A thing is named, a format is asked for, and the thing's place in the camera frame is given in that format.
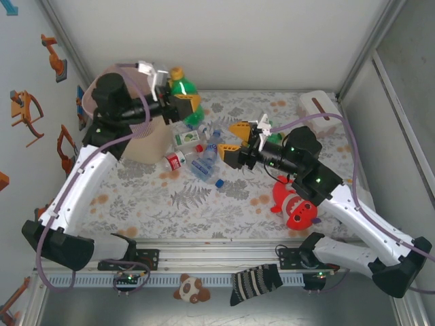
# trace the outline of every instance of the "green bottle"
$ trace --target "green bottle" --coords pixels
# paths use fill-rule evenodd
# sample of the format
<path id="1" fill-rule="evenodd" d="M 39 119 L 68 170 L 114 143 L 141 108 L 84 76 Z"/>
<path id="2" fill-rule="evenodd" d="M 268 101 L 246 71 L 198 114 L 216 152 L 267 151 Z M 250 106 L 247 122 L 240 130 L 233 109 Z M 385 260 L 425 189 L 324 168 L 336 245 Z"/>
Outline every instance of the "green bottle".
<path id="1" fill-rule="evenodd" d="M 273 126 L 272 120 L 269 120 L 269 124 L 271 124 L 271 126 Z M 283 140 L 284 136 L 285 136 L 285 134 L 283 134 L 282 132 L 275 133 L 275 134 L 272 134 L 271 136 L 269 136 L 267 138 L 267 141 L 270 141 L 270 142 L 272 142 L 274 144 L 279 144 L 280 145 L 280 144 L 282 144 L 282 140 Z"/>
<path id="2" fill-rule="evenodd" d="M 181 67 L 175 67 L 171 69 L 171 94 L 198 94 L 196 86 L 190 82 L 186 77 L 184 77 L 184 72 Z M 190 129 L 194 130 L 199 127 L 201 122 L 204 120 L 204 110 L 201 104 L 198 106 L 196 111 L 184 119 L 184 124 Z"/>

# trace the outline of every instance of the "bottle label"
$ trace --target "bottle label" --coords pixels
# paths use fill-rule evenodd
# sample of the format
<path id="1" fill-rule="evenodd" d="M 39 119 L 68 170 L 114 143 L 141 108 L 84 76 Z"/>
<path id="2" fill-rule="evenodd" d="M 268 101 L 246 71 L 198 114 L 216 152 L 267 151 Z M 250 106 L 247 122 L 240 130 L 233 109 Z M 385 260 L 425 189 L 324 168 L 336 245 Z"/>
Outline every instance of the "bottle label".
<path id="1" fill-rule="evenodd" d="M 207 160 L 203 160 L 202 158 L 199 158 L 198 162 L 200 162 L 203 166 L 211 170 L 211 165 L 207 162 Z"/>
<path id="2" fill-rule="evenodd" d="M 208 175 L 209 171 L 207 171 L 206 168 L 204 168 L 204 166 L 201 166 L 201 164 L 199 164 L 196 160 L 192 161 L 192 165 L 197 168 L 198 170 L 200 170 L 204 175 Z"/>
<path id="3" fill-rule="evenodd" d="M 171 165 L 172 170 L 176 170 L 186 164 L 186 157 L 184 157 L 182 151 L 176 151 L 175 153 L 169 154 L 166 159 Z"/>
<path id="4" fill-rule="evenodd" d="M 177 146 L 190 144 L 195 141 L 199 141 L 199 135 L 196 130 L 175 135 L 175 143 L 177 144 Z"/>
<path id="5" fill-rule="evenodd" d="M 205 150 L 212 151 L 214 153 L 218 153 L 218 147 L 216 144 L 209 144 Z"/>

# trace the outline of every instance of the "blue bottle cap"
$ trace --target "blue bottle cap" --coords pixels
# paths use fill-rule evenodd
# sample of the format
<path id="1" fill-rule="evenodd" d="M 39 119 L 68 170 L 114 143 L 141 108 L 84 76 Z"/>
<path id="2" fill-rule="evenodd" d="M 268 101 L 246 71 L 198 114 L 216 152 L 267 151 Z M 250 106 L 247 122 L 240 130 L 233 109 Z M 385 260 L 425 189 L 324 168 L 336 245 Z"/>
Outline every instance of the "blue bottle cap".
<path id="1" fill-rule="evenodd" d="M 224 180 L 219 179 L 216 181 L 215 186 L 221 188 L 224 185 Z"/>

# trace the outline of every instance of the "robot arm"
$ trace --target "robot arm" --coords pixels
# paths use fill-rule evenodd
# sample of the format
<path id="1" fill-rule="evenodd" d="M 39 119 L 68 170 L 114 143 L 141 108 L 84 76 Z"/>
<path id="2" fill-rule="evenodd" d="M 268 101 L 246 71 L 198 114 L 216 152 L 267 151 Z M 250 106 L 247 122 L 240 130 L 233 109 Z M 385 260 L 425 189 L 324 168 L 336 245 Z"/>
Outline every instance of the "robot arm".
<path id="1" fill-rule="evenodd" d="M 140 62 L 138 68 L 143 68 L 145 63 Z M 159 68 L 150 73 L 153 92 L 145 99 L 151 118 L 162 116 L 169 124 L 196 111 L 199 95 L 172 96 L 167 71 Z M 121 158 L 128 141 L 95 152 L 110 141 L 131 135 L 129 125 L 145 121 L 142 102 L 130 97 L 124 79 L 117 73 L 101 76 L 92 98 L 97 103 L 93 122 L 67 181 L 39 220 L 26 221 L 22 227 L 24 237 L 36 250 L 42 232 L 51 220 L 41 256 L 74 271 L 81 270 L 89 261 L 134 261 L 136 258 L 136 242 L 119 234 L 92 239 L 78 236 L 80 221 L 86 216 L 90 201 L 107 173 Z"/>
<path id="2" fill-rule="evenodd" d="M 312 233 L 300 246 L 305 260 L 336 264 L 371 277 L 387 294 L 403 297 L 422 269 L 425 258 L 406 248 L 401 242 L 429 253 L 432 245 L 425 238 L 412 238 L 397 230 L 373 210 L 361 203 L 365 213 L 384 230 L 400 239 L 392 240 L 376 228 L 360 212 L 353 201 L 351 190 L 343 180 L 319 162 L 321 144 L 308 127 L 293 129 L 285 144 L 268 142 L 270 124 L 267 115 L 258 121 L 240 122 L 229 130 L 247 143 L 247 146 L 221 144 L 218 146 L 221 159 L 233 168 L 247 165 L 252 169 L 256 162 L 294 175 L 292 187 L 296 193 L 310 200 L 315 206 L 332 213 L 350 227 L 367 245 L 357 247 L 337 242 L 323 234 Z"/>

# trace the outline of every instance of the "white box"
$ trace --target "white box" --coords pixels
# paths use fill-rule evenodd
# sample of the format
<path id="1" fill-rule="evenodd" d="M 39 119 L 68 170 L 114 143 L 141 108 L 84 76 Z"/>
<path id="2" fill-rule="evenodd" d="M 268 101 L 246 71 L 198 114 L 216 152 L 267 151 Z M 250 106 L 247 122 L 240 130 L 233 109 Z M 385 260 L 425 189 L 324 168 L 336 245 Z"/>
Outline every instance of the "white box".
<path id="1" fill-rule="evenodd" d="M 341 115 L 323 90 L 315 90 L 314 92 L 302 94 L 299 97 L 297 113 L 299 117 L 306 117 L 316 113 L 335 113 Z M 317 138 L 322 138 L 334 133 L 336 127 L 341 124 L 341 121 L 333 117 L 317 117 L 306 121 L 304 124 L 315 133 Z"/>

